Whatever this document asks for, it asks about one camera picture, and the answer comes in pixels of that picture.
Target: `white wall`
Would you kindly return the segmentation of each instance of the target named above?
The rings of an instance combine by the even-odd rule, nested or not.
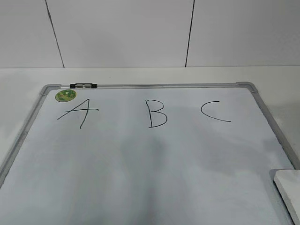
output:
[[[49,0],[66,67],[185,66],[193,0]]]
[[[0,68],[62,67],[43,0],[0,1]]]
[[[187,65],[300,65],[300,0],[195,0]]]
[[[183,67],[193,0],[48,0],[65,67]],[[0,1],[0,68],[62,67],[45,0]],[[300,0],[195,0],[187,66],[300,65]]]

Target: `round sticker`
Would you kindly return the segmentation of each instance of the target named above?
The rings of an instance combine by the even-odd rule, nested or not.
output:
[[[58,92],[55,96],[56,101],[68,102],[76,97],[76,92],[74,90],[62,90]]]

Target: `black writing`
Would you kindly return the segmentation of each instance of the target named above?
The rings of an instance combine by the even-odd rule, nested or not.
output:
[[[85,102],[88,102],[87,103],[87,108],[86,109],[77,109],[79,106],[83,105]],[[89,110],[97,110],[99,111],[99,109],[90,109],[90,99],[86,99],[84,102],[82,102],[81,104],[79,104],[78,106],[76,106],[75,108],[69,110],[69,111],[65,111],[65,114],[63,114],[61,117],[59,117],[57,120],[61,119],[62,117],[64,117],[65,115],[69,114],[70,112],[75,112],[75,111],[83,111],[83,110],[86,110],[86,114],[84,116],[84,119],[80,125],[80,129],[81,127],[83,126],[84,122],[85,122],[85,119],[86,117],[88,116],[88,113],[89,113]]]
[[[162,105],[162,107],[161,107],[160,109],[157,109],[157,110],[153,110],[153,111],[152,111],[152,110],[150,109],[150,107],[149,107],[149,104],[148,104],[149,101],[159,102],[159,103]],[[149,110],[149,116],[150,116],[150,122],[151,122],[151,126],[150,126],[149,128],[157,128],[157,127],[159,127],[159,126],[164,125],[164,124],[168,121],[167,115],[164,114],[163,112],[160,112],[160,110],[162,110],[162,109],[164,108],[164,104],[163,104],[162,102],[157,101],[157,100],[146,100],[146,104],[147,104],[147,107],[148,107],[148,110]],[[159,124],[159,125],[154,126],[154,125],[153,125],[153,122],[152,122],[152,113],[159,113],[159,114],[164,115],[164,116],[165,116],[165,122],[164,122],[164,123],[161,123],[161,124]]]

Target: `whiteboard surface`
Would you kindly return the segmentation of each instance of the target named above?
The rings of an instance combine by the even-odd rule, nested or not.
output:
[[[247,89],[57,92],[0,189],[1,224],[291,224],[270,170],[293,167]],[[99,111],[82,129],[86,111],[57,120],[86,99]],[[148,99],[164,125],[149,128]],[[210,101],[231,122],[202,114]]]

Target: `white table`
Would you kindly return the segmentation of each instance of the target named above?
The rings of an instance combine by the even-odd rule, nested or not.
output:
[[[238,81],[254,83],[300,157],[300,67],[34,68],[0,69],[0,163],[46,84]]]

